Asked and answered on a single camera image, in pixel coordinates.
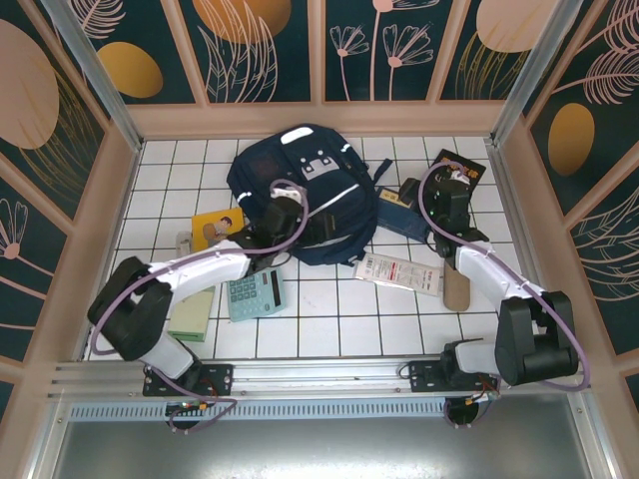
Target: backpack strap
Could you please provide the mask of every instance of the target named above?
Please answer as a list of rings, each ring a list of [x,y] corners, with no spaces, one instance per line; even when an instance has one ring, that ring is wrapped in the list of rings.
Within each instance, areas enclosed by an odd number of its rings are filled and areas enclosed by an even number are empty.
[[[388,171],[391,165],[392,165],[392,160],[389,160],[388,158],[386,158],[383,162],[381,162],[381,165],[377,167],[377,171],[372,177],[372,183],[374,185],[377,184],[381,176]]]

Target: grout line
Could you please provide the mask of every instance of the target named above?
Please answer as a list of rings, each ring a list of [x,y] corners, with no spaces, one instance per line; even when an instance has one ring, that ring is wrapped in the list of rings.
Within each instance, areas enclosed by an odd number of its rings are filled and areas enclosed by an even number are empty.
[[[164,201],[167,198],[167,191],[169,190],[169,181],[171,180],[171,171],[173,170],[173,159],[176,155],[176,149],[178,148],[178,142],[176,142],[173,147],[173,156],[171,157],[171,165],[169,166],[169,176],[167,177],[167,187],[164,190],[164,196],[162,197],[162,206],[160,207],[160,215],[162,214],[162,210],[164,209]],[[158,225],[156,226],[156,236],[153,239],[153,249],[156,247],[156,243],[158,242],[158,233],[160,232],[160,223],[161,219],[158,219]]]
[[[426,153],[426,163],[430,166],[430,156],[428,155],[428,147],[426,146],[426,137],[421,137],[421,142],[423,143],[423,150]]]
[[[203,164],[204,161],[207,158],[207,150],[209,149],[209,142],[207,141],[207,143],[204,146],[204,159],[203,159]],[[200,187],[198,188],[198,196],[196,197],[196,210],[195,213],[198,212],[198,206],[200,205],[200,193],[202,192],[202,178],[204,177],[204,167],[202,167],[202,173],[200,174]]]
[[[408,247],[408,260],[412,262],[412,254],[410,253],[410,246]],[[419,324],[419,339],[421,340],[421,353],[426,354],[426,347],[423,344],[423,330],[421,329],[421,320],[419,319],[419,301],[417,300],[417,293],[414,291],[415,297],[415,311],[417,314],[417,323]]]
[[[301,299],[301,284],[300,275],[302,274],[302,262],[298,262],[298,357],[300,357],[300,299]]]
[[[393,312],[393,313],[384,313],[380,314],[380,317],[396,317],[396,316],[442,316],[442,315],[451,315],[456,314],[455,311],[447,310],[447,311],[438,311],[438,312]],[[469,314],[496,314],[496,311],[465,311],[461,314],[469,315]],[[341,317],[374,317],[375,314],[343,314]],[[313,314],[307,315],[305,317],[335,317],[334,314]],[[277,320],[277,319],[296,319],[297,316],[262,316],[261,320]]]
[[[457,324],[459,325],[459,333],[461,334],[461,340],[464,340],[463,337],[463,327],[461,327],[461,316],[457,313]]]
[[[216,340],[213,343],[213,357],[216,357],[216,351],[218,350],[218,332],[220,330],[220,313],[222,312],[222,294],[224,292],[224,285],[220,284],[220,297],[218,298],[218,324],[216,325]]]
[[[116,248],[115,248],[115,253],[114,253],[114,261],[115,261],[115,254],[118,253],[118,249],[120,248],[120,243],[122,242],[122,235],[124,234],[124,227],[127,224],[127,220],[128,215],[129,215],[129,209],[131,208],[131,201],[133,200],[133,194],[136,191],[136,183],[138,182],[138,176],[140,175],[140,168],[142,167],[142,160],[144,159],[144,152],[147,150],[147,142],[144,143],[144,149],[142,150],[142,154],[140,155],[140,163],[138,164],[138,167],[136,169],[135,172],[135,179],[133,181],[133,185],[131,186],[131,190],[128,192],[128,198],[127,198],[127,209],[124,213],[124,215],[122,216],[121,219],[121,224],[120,224],[120,230],[118,231],[118,242],[116,244]],[[115,263],[111,264],[111,271],[110,273],[113,272],[113,268],[114,268]]]
[[[216,347],[218,345],[218,331],[220,330],[220,320],[209,318],[209,326],[211,326],[211,321],[216,322],[216,332],[215,332],[216,337],[213,340],[213,351],[211,351],[211,354],[212,354],[211,359],[214,359],[216,357]]]
[[[169,192],[192,192],[192,191],[196,191],[196,190],[203,190],[203,191],[223,191],[223,192],[229,192],[231,189],[229,188],[152,188],[152,189],[142,189],[142,190],[135,190],[136,192],[165,192],[165,191],[169,191]]]
[[[256,359],[258,359],[258,344],[260,341],[260,319],[256,318]]]
[[[175,165],[201,165],[203,162],[179,162],[175,163]],[[207,163],[207,165],[230,165],[232,162],[215,162],[215,163]],[[145,163],[144,166],[152,167],[152,166],[166,166],[171,165],[171,163]]]
[[[337,291],[337,355],[341,356],[341,328],[339,327],[339,278],[337,277],[337,264],[335,267],[335,290]]]
[[[173,219],[173,220],[183,220],[184,218],[177,218],[177,219]],[[158,218],[134,218],[132,220],[159,220]],[[513,241],[491,241],[492,244],[514,244]],[[376,244],[375,246],[406,246],[406,244],[403,243],[395,243],[395,244]],[[425,243],[423,242],[417,242],[417,243],[411,243],[408,246],[426,246]],[[117,247],[115,248],[115,251],[126,251],[126,250],[156,250],[156,249],[173,249],[172,247],[156,247],[156,248],[152,248],[152,247]],[[352,280],[355,279],[354,277],[340,277],[340,278],[334,278],[334,277],[328,277],[328,278],[309,278],[309,279],[301,279],[301,281],[331,281],[334,279],[339,279],[340,281],[348,281],[348,280]],[[296,281],[296,279],[284,279],[284,281]]]
[[[475,227],[477,228],[477,218],[475,217],[475,210],[472,207],[472,202],[468,204],[468,207],[470,208],[470,217],[472,218],[472,221],[475,223]]]
[[[238,149],[240,148],[240,140],[236,140],[236,155],[234,156],[234,160],[235,158],[238,156]],[[229,210],[233,207],[233,192],[231,191],[231,188],[226,188],[226,190],[229,190],[229,193],[231,194],[231,197],[229,198]]]
[[[375,253],[374,244],[370,245],[370,252]],[[379,295],[377,294],[377,284],[375,285],[375,302],[377,304],[377,329],[379,332],[379,355],[383,356],[383,341],[381,340],[381,313],[379,312]]]

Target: green calculator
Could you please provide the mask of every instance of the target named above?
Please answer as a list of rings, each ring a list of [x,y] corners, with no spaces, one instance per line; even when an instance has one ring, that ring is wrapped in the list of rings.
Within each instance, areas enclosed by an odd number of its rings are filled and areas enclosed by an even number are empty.
[[[276,268],[229,281],[227,292],[231,321],[268,316],[285,308],[282,275]]]

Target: yellow book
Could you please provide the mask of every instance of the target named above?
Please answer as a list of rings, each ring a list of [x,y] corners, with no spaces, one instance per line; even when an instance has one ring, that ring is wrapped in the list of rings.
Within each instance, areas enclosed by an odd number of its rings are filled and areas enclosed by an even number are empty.
[[[193,251],[202,251],[237,233],[244,227],[241,208],[204,213],[191,218],[193,228]]]

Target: purple cable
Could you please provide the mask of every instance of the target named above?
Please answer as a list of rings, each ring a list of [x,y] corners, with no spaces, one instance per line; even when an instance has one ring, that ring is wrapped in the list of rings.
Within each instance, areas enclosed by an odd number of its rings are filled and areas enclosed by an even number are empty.
[[[586,389],[588,385],[590,384],[590,363],[588,362],[588,359],[586,358],[586,353],[581,347],[581,344],[579,344],[579,341],[577,341],[577,338],[572,333],[568,325],[563,321],[563,319],[561,319],[561,316],[557,314],[557,311],[555,311],[552,307],[550,307],[550,304],[548,304],[539,294],[537,294],[530,286],[528,286],[527,280],[522,280],[519,277],[519,274],[513,271],[505,262],[503,262],[495,254],[490,252],[488,249],[485,249],[481,246],[473,244],[472,242],[458,238],[455,235],[451,235],[449,232],[447,232],[446,230],[436,225],[435,222],[428,215],[428,212],[426,211],[426,208],[423,204],[423,189],[425,187],[426,180],[438,168],[447,167],[449,165],[455,165],[459,168],[460,171],[463,171],[463,166],[459,164],[458,162],[438,163],[430,167],[428,171],[425,173],[425,175],[423,176],[423,178],[421,179],[421,182],[419,183],[419,191],[417,193],[417,200],[419,201],[419,210],[421,211],[421,214],[426,219],[426,221],[428,222],[428,224],[430,225],[430,227],[432,228],[434,232],[438,232],[443,237],[449,240],[455,241],[458,244],[461,244],[463,246],[467,246],[470,249],[473,249],[479,252],[480,254],[485,255],[490,260],[492,260],[506,274],[512,277],[519,287],[521,287],[524,291],[530,294],[534,298],[534,300],[537,301],[541,305],[541,307],[543,307],[543,309],[546,312],[548,312],[548,314],[550,314],[550,317],[552,317],[555,320],[555,322],[561,328],[564,334],[566,334],[566,336],[568,337],[568,340],[570,340],[570,343],[577,351],[577,355],[579,356],[579,360],[581,360],[581,364],[583,366],[583,377],[582,377],[581,383],[576,386],[565,386],[563,384],[556,384],[551,381],[541,381],[540,383],[546,386],[554,387],[556,389],[559,389],[562,391],[568,391],[568,392],[578,392],[578,391],[582,391]]]
[[[151,367],[151,369],[160,377],[160,379],[162,379],[164,382],[166,382],[171,387],[173,387],[176,391],[181,392],[185,396],[191,396],[191,397],[193,397],[195,399],[199,399],[202,402],[206,402],[206,403],[212,402],[211,401],[211,397],[203,396],[201,394],[196,394],[193,391],[189,391],[188,389],[185,389],[184,387],[176,384],[173,380],[169,379],[162,371],[159,371],[158,369],[155,369],[153,367]],[[191,433],[191,432],[198,432],[198,431],[201,431],[202,429],[206,429],[207,427],[211,427],[216,422],[218,422],[220,420],[220,418],[222,418],[222,416],[224,416],[226,414],[229,414],[238,405],[238,400],[234,399],[233,397],[224,398],[224,399],[221,399],[220,397],[217,397],[213,401],[213,404],[210,404],[209,407],[213,407],[216,404],[219,404],[221,402],[229,402],[229,403],[231,403],[231,405],[229,407],[223,409],[215,417],[212,417],[211,419],[208,419],[206,421],[201,421],[198,424],[196,424],[195,426],[190,427],[189,429],[178,429],[176,427],[176,425],[174,423],[174,419],[181,411],[179,409],[176,410],[176,411],[173,411],[171,416],[169,416],[169,426],[171,427],[171,429],[173,430],[174,433],[175,432],[180,432],[181,434],[184,434],[185,436],[187,434]]]
[[[113,314],[113,311],[116,310],[116,308],[122,303],[122,301],[127,299],[133,293],[133,291],[135,291],[138,287],[142,286],[143,284],[146,284],[152,279],[155,279],[156,277],[161,276],[162,274],[166,274],[169,271],[175,271],[179,269],[181,266],[190,264],[195,261],[199,261],[200,259],[203,259],[205,257],[212,257],[212,256],[222,255],[222,254],[271,254],[272,252],[281,251],[283,249],[286,249],[290,245],[292,245],[302,235],[304,228],[307,226],[307,223],[309,222],[309,202],[302,188],[289,180],[275,180],[274,182],[271,183],[270,190],[273,190],[275,185],[280,185],[280,184],[288,185],[292,187],[294,190],[297,190],[298,193],[300,193],[300,195],[302,196],[302,207],[303,207],[302,220],[300,221],[300,226],[298,227],[296,232],[293,233],[293,235],[289,239],[281,242],[280,244],[276,244],[275,246],[265,247],[262,249],[242,249],[238,247],[238,248],[231,248],[231,249],[205,250],[202,252],[202,254],[187,256],[183,259],[178,259],[176,262],[174,262],[170,266],[160,268],[157,271],[151,272],[147,274],[146,276],[141,277],[137,281],[134,281],[129,287],[124,289],[118,295],[118,297],[116,297],[116,299],[109,305],[109,307],[107,307],[107,310],[104,311],[104,313],[100,317],[100,320],[96,323],[96,327],[94,328],[93,334],[91,335],[91,351],[98,356],[104,356],[107,354],[113,354],[114,352],[117,352],[115,349],[108,349],[108,350],[98,349],[98,345],[97,345],[98,334],[100,334],[100,331],[104,327],[105,323],[109,320],[109,317],[111,316],[111,314]]]
[[[238,247],[238,248],[221,249],[221,250],[219,249],[206,250],[206,251],[203,251],[202,254],[187,256],[183,259],[179,259],[170,266],[160,268],[157,271],[154,271],[152,273],[147,274],[146,276],[141,277],[140,279],[134,281],[129,287],[124,289],[116,297],[116,299],[109,305],[109,307],[107,307],[106,311],[104,311],[104,313],[100,317],[100,320],[98,320],[98,322],[96,323],[96,326],[93,330],[93,334],[91,335],[91,341],[90,341],[91,351],[94,354],[97,354],[99,356],[112,354],[116,352],[115,349],[109,349],[109,350],[98,349],[98,346],[97,346],[98,335],[100,334],[100,331],[102,331],[102,328],[104,327],[105,323],[109,320],[109,317],[111,317],[111,314],[113,314],[113,311],[115,311],[116,308],[125,299],[127,299],[138,287],[142,286],[143,284],[146,284],[152,279],[155,279],[156,277],[161,276],[162,274],[165,274],[169,271],[175,271],[181,266],[190,264],[192,262],[198,261],[205,257],[211,257],[215,255],[222,255],[222,254],[271,254],[273,252],[278,252],[291,246],[302,235],[302,232],[307,227],[307,223],[309,222],[309,201],[307,200],[307,196],[304,190],[300,186],[296,185],[295,183],[289,180],[275,180],[274,182],[271,183],[271,186],[269,187],[269,189],[272,191],[276,185],[288,185],[292,187],[294,190],[296,190],[298,193],[300,193],[302,197],[302,208],[303,208],[302,220],[300,221],[300,225],[298,226],[298,229],[296,230],[296,232],[293,233],[293,235],[289,239],[281,242],[280,244],[276,244],[275,246],[265,247],[261,249],[242,249]],[[173,387],[176,391],[181,392],[184,395],[191,396],[203,402],[207,402],[207,403],[211,402],[211,399],[212,399],[211,397],[202,396],[200,394],[196,394],[193,391],[189,391],[183,388],[182,386],[180,386],[179,384],[177,384],[175,381],[173,381],[169,377],[167,377],[164,373],[162,373],[162,371],[159,371],[158,369],[154,368],[150,364],[147,364],[147,366],[150,367],[151,370],[153,370],[156,374],[158,374],[158,376],[163,381],[165,381],[167,384]],[[188,434],[189,432],[196,432],[198,430],[204,429],[205,427],[209,427],[215,424],[222,416],[231,412],[231,410],[233,410],[238,405],[238,401],[233,398],[226,398],[226,399],[218,398],[215,400],[214,405],[217,404],[218,402],[229,402],[231,403],[231,405],[227,407],[226,409],[224,409],[221,413],[219,413],[214,418],[201,422],[190,429],[183,430],[183,429],[178,429],[175,427],[173,423],[173,419],[175,418],[175,416],[177,415],[179,411],[176,411],[171,415],[171,417],[169,418],[169,424],[173,428],[174,432],[183,431],[184,434]]]

